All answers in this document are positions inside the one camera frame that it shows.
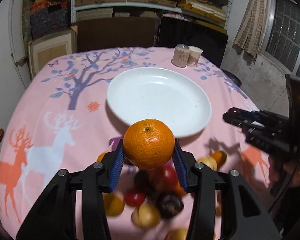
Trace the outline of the right hand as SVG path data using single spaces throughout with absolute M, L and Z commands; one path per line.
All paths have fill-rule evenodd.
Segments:
M 271 183 L 277 182 L 280 177 L 280 172 L 276 168 L 277 166 L 277 160 L 269 156 L 268 157 L 269 161 L 269 180 Z M 291 162 L 291 163 L 285 163 L 283 164 L 282 169 L 285 170 L 285 172 L 292 177 L 292 182 L 291 186 L 292 187 L 298 187 L 300 186 L 300 165 L 296 167 L 296 164 Z

